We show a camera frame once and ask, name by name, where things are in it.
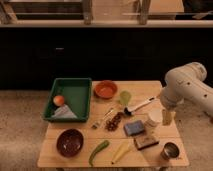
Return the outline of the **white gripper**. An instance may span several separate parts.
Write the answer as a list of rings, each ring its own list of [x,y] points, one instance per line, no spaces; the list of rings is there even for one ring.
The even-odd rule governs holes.
[[[167,103],[167,102],[162,102],[162,105],[164,106],[164,110],[162,112],[163,115],[163,125],[164,126],[168,126],[171,124],[172,122],[172,115],[170,112],[174,112],[176,105],[175,104],[171,104],[171,103]]]

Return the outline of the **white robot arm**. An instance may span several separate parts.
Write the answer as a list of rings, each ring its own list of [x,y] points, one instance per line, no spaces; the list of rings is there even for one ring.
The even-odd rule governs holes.
[[[159,99],[167,112],[173,112],[177,105],[187,99],[198,105],[213,124],[213,87],[204,83],[207,77],[205,66],[191,62],[169,70],[164,77],[166,86]]]

